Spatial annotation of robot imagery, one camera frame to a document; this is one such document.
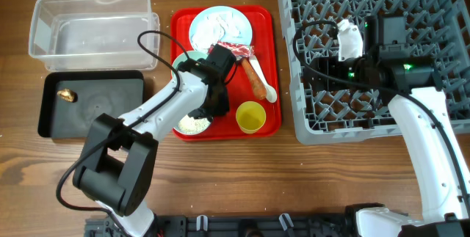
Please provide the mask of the white plastic spoon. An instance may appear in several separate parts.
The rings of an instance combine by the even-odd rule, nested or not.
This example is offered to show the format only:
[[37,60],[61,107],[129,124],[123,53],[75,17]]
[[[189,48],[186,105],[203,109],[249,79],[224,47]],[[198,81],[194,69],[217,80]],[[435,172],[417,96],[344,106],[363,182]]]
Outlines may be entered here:
[[273,86],[271,86],[267,82],[267,80],[264,76],[264,73],[261,69],[261,66],[259,64],[259,61],[256,58],[256,56],[251,56],[249,58],[249,62],[251,64],[252,68],[254,69],[254,71],[256,72],[256,74],[258,75],[258,77],[261,79],[261,82],[264,84],[265,90],[267,91],[266,99],[270,103],[275,103],[278,99],[277,91],[275,90],[275,88]]

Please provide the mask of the grey dishwasher rack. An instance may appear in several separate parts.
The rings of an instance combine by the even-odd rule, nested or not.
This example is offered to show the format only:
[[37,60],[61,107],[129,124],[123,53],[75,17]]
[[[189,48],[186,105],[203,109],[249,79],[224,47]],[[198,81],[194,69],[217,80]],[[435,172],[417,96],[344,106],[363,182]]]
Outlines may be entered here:
[[405,39],[415,56],[431,56],[439,71],[452,127],[469,132],[469,12],[464,0],[278,0],[286,41],[297,140],[304,145],[360,142],[400,133],[377,90],[327,87],[304,62],[330,59],[339,49],[330,22],[363,28],[370,15],[405,18]]

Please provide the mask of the black waste tray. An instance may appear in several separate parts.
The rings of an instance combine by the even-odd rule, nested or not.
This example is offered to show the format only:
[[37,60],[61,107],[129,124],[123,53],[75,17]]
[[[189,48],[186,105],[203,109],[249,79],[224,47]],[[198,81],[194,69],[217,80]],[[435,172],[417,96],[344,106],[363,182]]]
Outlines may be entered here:
[[[69,103],[57,92],[70,89]],[[37,133],[43,138],[84,138],[101,114],[119,117],[144,101],[145,82],[138,70],[57,72],[46,77]]]

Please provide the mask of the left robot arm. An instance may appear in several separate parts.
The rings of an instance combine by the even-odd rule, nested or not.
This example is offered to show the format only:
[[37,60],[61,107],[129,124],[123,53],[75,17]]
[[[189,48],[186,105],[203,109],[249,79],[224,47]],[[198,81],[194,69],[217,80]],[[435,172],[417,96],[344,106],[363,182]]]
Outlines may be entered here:
[[144,198],[151,185],[159,141],[189,115],[228,113],[225,86],[232,61],[188,59],[172,69],[172,80],[155,96],[118,118],[93,122],[82,154],[69,169],[73,185],[98,203],[124,236],[156,236],[154,212]]

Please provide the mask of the clear plastic bin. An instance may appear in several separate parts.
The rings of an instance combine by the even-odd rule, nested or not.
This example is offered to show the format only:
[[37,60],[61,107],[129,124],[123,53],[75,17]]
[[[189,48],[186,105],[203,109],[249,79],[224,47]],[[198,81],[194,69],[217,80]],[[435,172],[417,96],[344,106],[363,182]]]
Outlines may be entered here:
[[151,0],[37,0],[28,52],[51,72],[153,70],[158,29]]

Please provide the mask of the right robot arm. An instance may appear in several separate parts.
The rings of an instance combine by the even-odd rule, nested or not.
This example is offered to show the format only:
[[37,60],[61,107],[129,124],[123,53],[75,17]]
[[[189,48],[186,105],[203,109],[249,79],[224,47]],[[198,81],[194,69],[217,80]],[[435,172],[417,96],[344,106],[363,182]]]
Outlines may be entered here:
[[326,82],[378,90],[405,140],[422,200],[421,220],[378,204],[347,209],[350,236],[468,236],[469,168],[447,115],[441,77],[426,57],[368,54],[332,72],[304,66]]

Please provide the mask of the brown food scrap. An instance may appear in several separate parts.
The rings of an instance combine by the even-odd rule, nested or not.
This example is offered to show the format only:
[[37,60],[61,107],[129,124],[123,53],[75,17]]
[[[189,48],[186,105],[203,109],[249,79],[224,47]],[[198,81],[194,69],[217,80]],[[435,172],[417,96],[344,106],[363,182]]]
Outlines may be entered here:
[[74,103],[74,102],[76,102],[77,99],[78,99],[78,98],[77,98],[77,94],[76,94],[74,91],[72,91],[72,90],[70,90],[70,89],[67,89],[67,88],[62,89],[62,90],[59,90],[59,91],[57,92],[57,95],[58,95],[61,99],[63,99],[64,101],[67,101],[67,102],[69,102],[69,103]]

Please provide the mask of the light blue plate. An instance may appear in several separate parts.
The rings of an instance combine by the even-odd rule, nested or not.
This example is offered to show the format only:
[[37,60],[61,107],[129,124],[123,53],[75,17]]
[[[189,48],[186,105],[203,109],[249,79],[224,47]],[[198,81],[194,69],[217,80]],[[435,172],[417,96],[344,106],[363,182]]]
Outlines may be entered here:
[[189,41],[196,51],[218,42],[250,45],[253,29],[247,17],[228,6],[210,7],[198,13],[189,27]]

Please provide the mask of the red snack wrapper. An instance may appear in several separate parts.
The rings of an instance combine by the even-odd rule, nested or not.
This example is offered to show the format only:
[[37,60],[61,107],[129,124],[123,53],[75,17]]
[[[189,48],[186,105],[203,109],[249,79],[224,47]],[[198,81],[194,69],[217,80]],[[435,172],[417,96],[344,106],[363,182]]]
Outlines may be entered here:
[[223,41],[219,41],[217,44],[230,50],[237,60],[240,60],[245,57],[250,58],[255,55],[254,47],[251,45],[228,43]]

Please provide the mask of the orange carrot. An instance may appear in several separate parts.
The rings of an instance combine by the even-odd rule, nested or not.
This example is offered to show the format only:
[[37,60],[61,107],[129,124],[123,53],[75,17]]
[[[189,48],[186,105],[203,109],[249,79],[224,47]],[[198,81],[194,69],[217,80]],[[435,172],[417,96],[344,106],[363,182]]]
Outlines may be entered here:
[[259,99],[263,100],[267,96],[267,91],[265,89],[264,84],[261,82],[261,79],[251,66],[251,64],[248,61],[247,57],[242,57],[241,59],[241,66],[243,67],[247,78],[250,82],[251,89],[253,91],[254,96]]

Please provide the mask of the yellow plastic cup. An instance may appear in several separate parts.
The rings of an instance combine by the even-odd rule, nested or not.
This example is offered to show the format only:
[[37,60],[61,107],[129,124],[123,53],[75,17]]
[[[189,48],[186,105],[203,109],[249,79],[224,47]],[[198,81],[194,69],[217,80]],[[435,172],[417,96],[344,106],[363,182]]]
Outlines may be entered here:
[[236,122],[242,132],[254,134],[265,124],[267,114],[264,107],[255,101],[246,101],[236,110]]

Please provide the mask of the light green bowl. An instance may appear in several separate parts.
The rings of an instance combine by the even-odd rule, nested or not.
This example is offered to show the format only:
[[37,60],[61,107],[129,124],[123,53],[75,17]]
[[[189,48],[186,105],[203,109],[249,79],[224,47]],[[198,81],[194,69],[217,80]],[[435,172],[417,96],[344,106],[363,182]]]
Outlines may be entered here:
[[[187,53],[189,58],[192,59],[194,62],[197,62],[199,59],[206,59],[208,57],[208,54],[201,51],[188,51]],[[173,67],[177,70],[178,66],[186,61],[187,57],[185,53],[182,53],[173,60]]]

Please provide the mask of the white tissue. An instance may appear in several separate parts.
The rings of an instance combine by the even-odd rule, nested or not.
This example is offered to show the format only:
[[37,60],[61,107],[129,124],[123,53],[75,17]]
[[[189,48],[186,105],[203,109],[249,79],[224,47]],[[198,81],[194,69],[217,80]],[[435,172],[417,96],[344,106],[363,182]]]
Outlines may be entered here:
[[237,18],[229,11],[203,14],[192,23],[193,31],[189,38],[193,48],[209,48],[224,37],[240,38],[242,32],[237,22]]

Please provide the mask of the red serving tray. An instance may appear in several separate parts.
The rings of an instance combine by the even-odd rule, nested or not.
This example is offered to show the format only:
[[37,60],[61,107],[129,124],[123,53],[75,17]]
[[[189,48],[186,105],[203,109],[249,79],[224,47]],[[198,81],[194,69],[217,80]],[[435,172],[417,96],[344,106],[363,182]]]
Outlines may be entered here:
[[[235,6],[249,20],[253,29],[252,44],[255,56],[261,66],[267,82],[279,90],[278,66],[275,55],[275,41],[271,14],[263,7],[256,5]],[[179,41],[186,50],[192,46],[189,41],[190,24],[204,8],[186,8],[176,12],[170,23],[170,34]],[[216,117],[212,124],[201,134],[183,135],[177,130],[173,134],[185,142],[198,142],[224,139],[248,139],[251,137],[267,137],[275,134],[282,123],[281,102],[270,103],[258,100],[253,95],[248,77],[242,68],[238,68],[235,76],[228,84],[230,111],[223,117]],[[245,101],[260,103],[266,112],[267,119],[260,130],[254,134],[241,131],[236,122],[236,110]]]

